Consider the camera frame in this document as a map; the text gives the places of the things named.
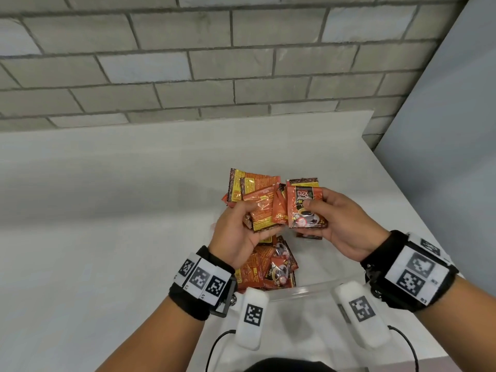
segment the person's left hand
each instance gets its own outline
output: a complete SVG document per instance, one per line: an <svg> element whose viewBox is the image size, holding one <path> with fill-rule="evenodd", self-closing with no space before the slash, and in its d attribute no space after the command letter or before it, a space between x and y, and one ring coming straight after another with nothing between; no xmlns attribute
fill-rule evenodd
<svg viewBox="0 0 496 372"><path fill-rule="evenodd" d="M234 269L239 269L248 260L260 240L271 237L284 228L279 226L261 232L249 230L243 224L243 217L256 208L256 202L239 201L233 208L228 207L215 225L208 250Z"/></svg>

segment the black cable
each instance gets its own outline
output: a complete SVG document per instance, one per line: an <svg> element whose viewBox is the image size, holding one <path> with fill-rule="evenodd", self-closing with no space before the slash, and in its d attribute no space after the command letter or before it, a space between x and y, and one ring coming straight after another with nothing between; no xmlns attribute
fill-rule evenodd
<svg viewBox="0 0 496 372"><path fill-rule="evenodd" d="M217 337L217 339L215 340L213 346L212 346L212 349L210 350L210 354L208 355L208 359L207 359L207 365L205 367L205 372L208 372L208 364L210 364L210 358L212 357L212 353L214 352L214 348L215 348L215 345L217 344L217 342L220 341L220 339L222 337L224 337L225 335L228 335L228 334L236 334L236 331L234 329L232 330L228 330L228 331L225 331L224 333L222 333L221 335L219 335Z"/></svg>
<svg viewBox="0 0 496 372"><path fill-rule="evenodd" d="M394 326L391 326L391 325L388 325L388 328L391 330L394 330L395 332L398 332L403 338L405 338L406 343L412 349L413 359L415 360L415 372L419 372L419 370L418 370L419 369L419 366L418 366L419 365L419 362L418 362L419 359L417 358L417 353L415 352L415 349L413 348L413 344L408 340L406 335L403 334L403 332L400 331L399 329L396 329Z"/></svg>

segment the forearm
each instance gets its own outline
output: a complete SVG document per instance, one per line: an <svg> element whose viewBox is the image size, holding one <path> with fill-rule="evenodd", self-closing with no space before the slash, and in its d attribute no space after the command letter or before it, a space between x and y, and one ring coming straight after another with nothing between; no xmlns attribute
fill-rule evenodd
<svg viewBox="0 0 496 372"><path fill-rule="evenodd" d="M167 297L97 372L183 372L203 325Z"/></svg>
<svg viewBox="0 0 496 372"><path fill-rule="evenodd" d="M496 370L496 299L457 277L418 319L464 372Z"/></svg>

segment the wristband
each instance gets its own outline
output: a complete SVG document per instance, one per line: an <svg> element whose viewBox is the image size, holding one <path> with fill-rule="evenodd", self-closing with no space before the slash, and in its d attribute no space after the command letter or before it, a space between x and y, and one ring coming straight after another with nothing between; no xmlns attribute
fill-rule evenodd
<svg viewBox="0 0 496 372"><path fill-rule="evenodd" d="M184 312L205 321L212 307L215 309L226 299L234 271L204 245L183 263L174 277L169 297Z"/></svg>
<svg viewBox="0 0 496 372"><path fill-rule="evenodd" d="M433 305L458 273L444 250L396 230L361 265L374 295L411 312Z"/></svg>

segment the white countertop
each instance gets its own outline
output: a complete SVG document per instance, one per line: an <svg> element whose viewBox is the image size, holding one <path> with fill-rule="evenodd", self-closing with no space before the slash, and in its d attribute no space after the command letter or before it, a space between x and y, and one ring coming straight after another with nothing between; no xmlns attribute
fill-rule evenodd
<svg viewBox="0 0 496 372"><path fill-rule="evenodd" d="M0 134L0 369L94 370L167 294L190 251L223 210L229 168L317 176L388 229L435 242L361 139L371 112ZM326 241L288 236L298 286L363 275ZM380 313L419 359L445 351L408 312ZM336 369L412 360L402 338L360 349L330 296L271 302L262 347L219 343L211 370L271 356ZM212 317L189 366L204 370L236 316Z"/></svg>

